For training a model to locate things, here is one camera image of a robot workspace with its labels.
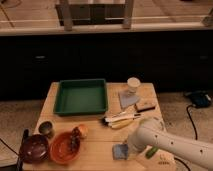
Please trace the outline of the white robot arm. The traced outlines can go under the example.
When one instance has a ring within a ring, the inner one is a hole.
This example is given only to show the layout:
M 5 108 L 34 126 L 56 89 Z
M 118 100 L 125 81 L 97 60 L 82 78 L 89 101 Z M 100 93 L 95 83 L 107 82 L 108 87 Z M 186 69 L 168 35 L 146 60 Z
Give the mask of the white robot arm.
M 213 144 L 170 134 L 156 117 L 143 119 L 128 135 L 127 145 L 131 154 L 141 153 L 150 145 L 213 171 Z

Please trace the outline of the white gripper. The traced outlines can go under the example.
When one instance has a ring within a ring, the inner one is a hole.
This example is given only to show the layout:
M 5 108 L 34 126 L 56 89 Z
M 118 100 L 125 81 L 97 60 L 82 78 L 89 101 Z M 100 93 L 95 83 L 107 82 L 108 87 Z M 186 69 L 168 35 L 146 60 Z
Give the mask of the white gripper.
M 127 146 L 130 154 L 139 154 L 146 149 L 146 145 L 139 139 L 137 131 L 127 137 Z

